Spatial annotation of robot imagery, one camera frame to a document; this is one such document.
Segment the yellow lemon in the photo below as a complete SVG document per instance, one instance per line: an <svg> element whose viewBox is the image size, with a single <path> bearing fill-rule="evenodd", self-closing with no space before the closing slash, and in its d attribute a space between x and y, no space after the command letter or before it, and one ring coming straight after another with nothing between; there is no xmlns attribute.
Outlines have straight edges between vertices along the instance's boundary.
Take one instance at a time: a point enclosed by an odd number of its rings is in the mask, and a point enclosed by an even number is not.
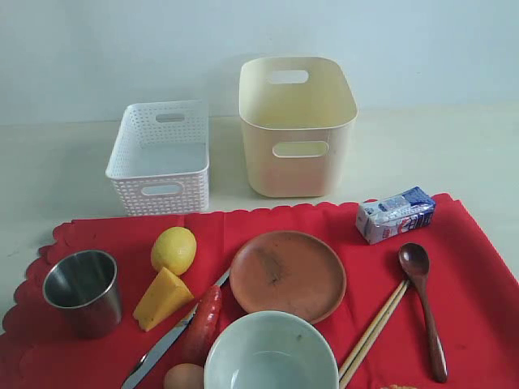
<svg viewBox="0 0 519 389"><path fill-rule="evenodd" d="M163 267L176 276L193 264L197 249L195 235L186 228L172 227L160 234L151 251L151 264L156 271Z"/></svg>

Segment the blue white milk carton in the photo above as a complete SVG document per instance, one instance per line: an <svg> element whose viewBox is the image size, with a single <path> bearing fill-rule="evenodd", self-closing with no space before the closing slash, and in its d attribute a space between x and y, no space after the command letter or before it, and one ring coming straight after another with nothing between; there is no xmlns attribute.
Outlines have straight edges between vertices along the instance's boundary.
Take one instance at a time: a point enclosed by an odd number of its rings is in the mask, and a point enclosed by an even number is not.
<svg viewBox="0 0 519 389"><path fill-rule="evenodd" d="M361 203L355 226L368 244L428 226L435 212L435 200L419 186L375 202Z"/></svg>

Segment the yellow cheese wedge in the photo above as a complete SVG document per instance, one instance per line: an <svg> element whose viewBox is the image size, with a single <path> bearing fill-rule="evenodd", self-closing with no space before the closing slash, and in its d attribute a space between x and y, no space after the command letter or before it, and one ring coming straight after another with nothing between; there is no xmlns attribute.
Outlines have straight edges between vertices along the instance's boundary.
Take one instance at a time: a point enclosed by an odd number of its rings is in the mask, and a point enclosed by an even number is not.
<svg viewBox="0 0 519 389"><path fill-rule="evenodd" d="M193 299L186 284L163 267L141 297L133 318L141 330L150 331Z"/></svg>

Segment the red sausage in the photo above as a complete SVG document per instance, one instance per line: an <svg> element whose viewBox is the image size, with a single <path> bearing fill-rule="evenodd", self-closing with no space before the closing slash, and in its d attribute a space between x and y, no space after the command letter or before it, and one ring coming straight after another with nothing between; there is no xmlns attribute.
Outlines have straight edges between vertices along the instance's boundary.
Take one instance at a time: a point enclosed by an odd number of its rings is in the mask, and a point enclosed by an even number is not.
<svg viewBox="0 0 519 389"><path fill-rule="evenodd" d="M200 300L195 315L187 328L180 359L182 363L204 366L215 340L221 307L221 287L213 285Z"/></svg>

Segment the brown wooden plate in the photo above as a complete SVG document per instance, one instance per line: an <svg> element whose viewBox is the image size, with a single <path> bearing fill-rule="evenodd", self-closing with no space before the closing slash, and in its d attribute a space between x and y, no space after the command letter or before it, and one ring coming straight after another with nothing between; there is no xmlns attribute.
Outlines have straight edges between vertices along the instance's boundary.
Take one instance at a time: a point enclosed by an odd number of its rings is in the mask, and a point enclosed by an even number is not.
<svg viewBox="0 0 519 389"><path fill-rule="evenodd" d="M238 250L229 284L248 314L277 310L316 324L341 304L347 277L328 244L307 233L278 230L262 233Z"/></svg>

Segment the cream plastic bin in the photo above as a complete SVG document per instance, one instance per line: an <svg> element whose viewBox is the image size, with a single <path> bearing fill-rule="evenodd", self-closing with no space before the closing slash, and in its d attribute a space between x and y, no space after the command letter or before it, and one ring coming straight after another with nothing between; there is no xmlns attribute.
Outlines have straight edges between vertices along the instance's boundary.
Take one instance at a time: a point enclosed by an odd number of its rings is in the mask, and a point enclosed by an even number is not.
<svg viewBox="0 0 519 389"><path fill-rule="evenodd" d="M337 63L250 60L240 71L238 97L253 190L271 198L319 197L338 186L358 107Z"/></svg>

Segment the white perforated plastic basket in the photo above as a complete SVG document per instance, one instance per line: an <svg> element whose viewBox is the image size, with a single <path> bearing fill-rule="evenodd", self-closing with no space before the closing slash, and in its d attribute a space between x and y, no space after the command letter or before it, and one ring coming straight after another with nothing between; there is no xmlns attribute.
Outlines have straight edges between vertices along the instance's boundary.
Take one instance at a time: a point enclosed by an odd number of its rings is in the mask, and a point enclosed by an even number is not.
<svg viewBox="0 0 519 389"><path fill-rule="evenodd" d="M129 216L207 210L207 105L180 100L127 106L105 175Z"/></svg>

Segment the pale green ceramic bowl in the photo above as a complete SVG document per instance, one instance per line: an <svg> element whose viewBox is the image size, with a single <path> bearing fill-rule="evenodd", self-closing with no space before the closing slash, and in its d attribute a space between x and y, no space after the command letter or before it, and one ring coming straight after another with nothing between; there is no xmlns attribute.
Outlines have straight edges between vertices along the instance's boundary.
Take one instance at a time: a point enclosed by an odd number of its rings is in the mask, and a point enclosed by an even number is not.
<svg viewBox="0 0 519 389"><path fill-rule="evenodd" d="M338 388L336 358L309 322L285 312L247 314L215 340L206 388Z"/></svg>

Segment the dark wooden spoon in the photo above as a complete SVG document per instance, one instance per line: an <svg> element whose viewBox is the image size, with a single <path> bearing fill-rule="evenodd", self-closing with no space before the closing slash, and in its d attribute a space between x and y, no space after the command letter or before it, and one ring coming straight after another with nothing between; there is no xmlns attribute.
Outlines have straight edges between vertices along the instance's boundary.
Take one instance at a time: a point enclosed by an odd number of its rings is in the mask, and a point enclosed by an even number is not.
<svg viewBox="0 0 519 389"><path fill-rule="evenodd" d="M447 362L427 296L427 279L430 271L430 259L426 250L422 246L412 242L404 244L399 249L398 259L402 270L416 288L421 301L427 329L433 378L438 383L446 383L448 380Z"/></svg>

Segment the red scalloped table cloth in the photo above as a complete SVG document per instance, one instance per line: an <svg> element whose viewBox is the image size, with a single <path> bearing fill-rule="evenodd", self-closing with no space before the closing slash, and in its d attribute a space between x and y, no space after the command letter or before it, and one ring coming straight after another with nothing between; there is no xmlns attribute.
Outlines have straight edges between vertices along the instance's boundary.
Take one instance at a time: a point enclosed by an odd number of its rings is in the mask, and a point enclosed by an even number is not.
<svg viewBox="0 0 519 389"><path fill-rule="evenodd" d="M461 202L435 197L430 225L370 246L355 227L356 203L302 204L254 211L185 216L73 220L54 230L15 291L3 319L1 385L4 388L119 388L135 363L181 318L139 329L132 313L155 273L150 252L157 236L182 226L198 242L184 281L201 296L230 265L238 249L273 230L298 230L326 242L347 276L342 303L317 324L336 358L345 360L388 296L401 282L397 252L422 245L431 260L427 291L448 364L449 388L518 385L518 283ZM42 283L60 259L103 250L118 262L124 316L110 335L82 340L48 305Z"/></svg>

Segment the stainless steel cup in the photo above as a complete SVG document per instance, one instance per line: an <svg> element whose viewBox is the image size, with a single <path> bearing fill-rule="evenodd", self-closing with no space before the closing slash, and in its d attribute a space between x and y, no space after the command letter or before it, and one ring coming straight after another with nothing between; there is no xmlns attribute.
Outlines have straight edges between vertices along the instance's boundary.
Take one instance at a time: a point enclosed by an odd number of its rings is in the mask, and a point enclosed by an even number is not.
<svg viewBox="0 0 519 389"><path fill-rule="evenodd" d="M82 250L61 259L47 273L42 294L81 338L107 336L122 321L118 265L102 250Z"/></svg>

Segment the brown egg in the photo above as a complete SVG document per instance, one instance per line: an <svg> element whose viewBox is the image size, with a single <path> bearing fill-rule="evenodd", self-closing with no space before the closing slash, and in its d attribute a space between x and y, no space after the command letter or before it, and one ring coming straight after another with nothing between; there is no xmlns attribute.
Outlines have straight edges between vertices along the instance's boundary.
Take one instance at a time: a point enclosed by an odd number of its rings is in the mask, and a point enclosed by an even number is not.
<svg viewBox="0 0 519 389"><path fill-rule="evenodd" d="M164 389L203 389L204 368L190 363L179 364L168 370Z"/></svg>

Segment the steel table knife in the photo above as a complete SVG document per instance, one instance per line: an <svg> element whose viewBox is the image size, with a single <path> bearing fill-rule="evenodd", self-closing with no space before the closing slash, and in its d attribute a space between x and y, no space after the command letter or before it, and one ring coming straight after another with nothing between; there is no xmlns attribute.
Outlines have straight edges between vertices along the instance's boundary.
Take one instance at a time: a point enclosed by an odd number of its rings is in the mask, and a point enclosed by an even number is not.
<svg viewBox="0 0 519 389"><path fill-rule="evenodd" d="M138 360L131 373L123 382L122 389L136 388L139 385L144 377L153 369L155 364L189 327L201 304L202 300L199 300L185 318L162 336L155 345Z"/></svg>

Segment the orange bread piece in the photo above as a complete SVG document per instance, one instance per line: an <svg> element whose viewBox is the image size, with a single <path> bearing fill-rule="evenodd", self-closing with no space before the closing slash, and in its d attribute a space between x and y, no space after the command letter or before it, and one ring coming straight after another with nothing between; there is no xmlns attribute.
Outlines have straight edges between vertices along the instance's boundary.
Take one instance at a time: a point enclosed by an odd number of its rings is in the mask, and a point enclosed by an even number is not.
<svg viewBox="0 0 519 389"><path fill-rule="evenodd" d="M380 389L417 389L417 387L390 384L385 387L381 387Z"/></svg>

